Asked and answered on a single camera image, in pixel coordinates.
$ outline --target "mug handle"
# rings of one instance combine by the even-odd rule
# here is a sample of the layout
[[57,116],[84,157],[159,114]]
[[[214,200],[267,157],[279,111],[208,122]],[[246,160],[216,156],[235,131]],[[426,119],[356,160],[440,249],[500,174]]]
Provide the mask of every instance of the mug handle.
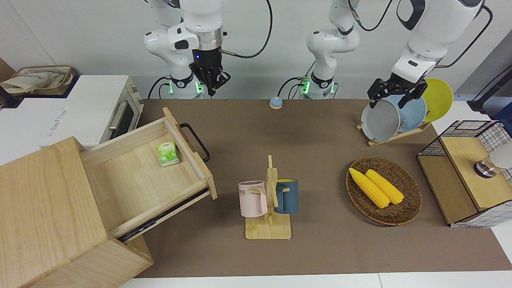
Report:
[[290,192],[290,188],[283,188],[283,211],[286,211],[286,197],[285,192]]
[[260,206],[258,207],[258,213],[263,213],[263,205],[267,204],[267,201],[263,202],[263,197],[261,196],[263,193],[260,189],[249,189],[249,192],[253,194],[259,194],[260,195]]

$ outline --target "woven tray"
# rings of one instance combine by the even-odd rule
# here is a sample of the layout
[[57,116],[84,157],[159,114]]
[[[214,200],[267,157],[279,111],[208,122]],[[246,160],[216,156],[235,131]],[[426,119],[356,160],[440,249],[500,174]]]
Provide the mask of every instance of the woven tray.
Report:
[[404,195],[403,201],[397,205],[392,203],[384,209],[377,207],[357,186],[347,172],[346,185],[350,199],[355,206],[370,219],[381,224],[396,226],[411,222],[421,210],[421,192],[411,175],[397,163],[376,156],[356,160],[351,168],[361,173],[373,169],[393,184]]

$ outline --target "brown table mat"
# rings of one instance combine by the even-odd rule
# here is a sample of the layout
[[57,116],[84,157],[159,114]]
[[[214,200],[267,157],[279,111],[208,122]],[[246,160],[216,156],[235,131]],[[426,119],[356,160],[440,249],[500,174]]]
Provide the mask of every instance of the brown table mat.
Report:
[[[146,101],[140,125],[165,106],[192,125],[211,153],[219,198],[145,233],[155,264],[138,277],[512,270],[490,229],[446,226],[416,160],[434,129],[369,148],[354,127],[367,102],[284,101],[276,111],[268,100]],[[237,183],[264,180],[268,154],[280,178],[298,179],[291,240],[244,238]],[[423,208],[411,223],[379,227],[347,202],[348,166],[369,155],[396,161],[418,182]]]

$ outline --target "pink mug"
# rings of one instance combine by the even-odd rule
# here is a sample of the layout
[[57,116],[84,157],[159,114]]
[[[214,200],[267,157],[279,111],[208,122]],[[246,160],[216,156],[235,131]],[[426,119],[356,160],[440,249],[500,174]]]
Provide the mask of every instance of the pink mug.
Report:
[[244,217],[260,217],[267,214],[267,193],[264,181],[238,183],[240,212]]

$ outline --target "mug rack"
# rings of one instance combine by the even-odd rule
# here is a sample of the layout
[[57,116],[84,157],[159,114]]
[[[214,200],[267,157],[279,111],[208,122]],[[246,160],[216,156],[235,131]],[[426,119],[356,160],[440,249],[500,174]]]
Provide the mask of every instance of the mug rack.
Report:
[[277,183],[278,169],[273,167],[272,155],[268,155],[268,168],[265,179],[268,212],[260,217],[245,218],[245,238],[250,240],[291,238],[290,215],[274,212],[274,207],[279,207],[275,191]]

